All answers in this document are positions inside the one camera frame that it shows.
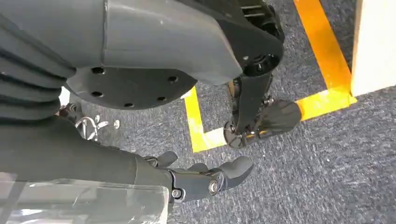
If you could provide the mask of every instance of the transparent plastic sheet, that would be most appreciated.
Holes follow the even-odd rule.
[[[0,173],[0,223],[166,224],[169,191],[138,186],[61,179],[18,182]]]

